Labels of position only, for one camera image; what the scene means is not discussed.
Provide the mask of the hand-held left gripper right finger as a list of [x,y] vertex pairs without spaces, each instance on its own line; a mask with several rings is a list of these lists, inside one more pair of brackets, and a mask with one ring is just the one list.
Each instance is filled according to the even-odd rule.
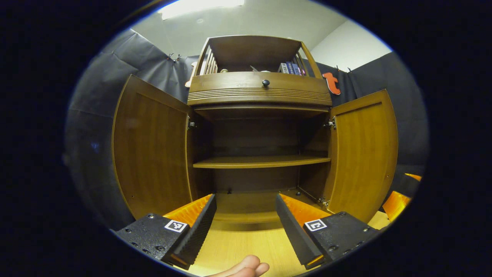
[[334,263],[381,233],[348,212],[330,214],[284,194],[276,195],[275,207],[306,270]]

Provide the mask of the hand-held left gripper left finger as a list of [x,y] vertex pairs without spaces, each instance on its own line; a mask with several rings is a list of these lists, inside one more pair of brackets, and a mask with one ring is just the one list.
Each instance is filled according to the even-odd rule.
[[216,209],[216,195],[209,194],[165,215],[146,214],[115,234],[156,260],[188,270],[204,244]]

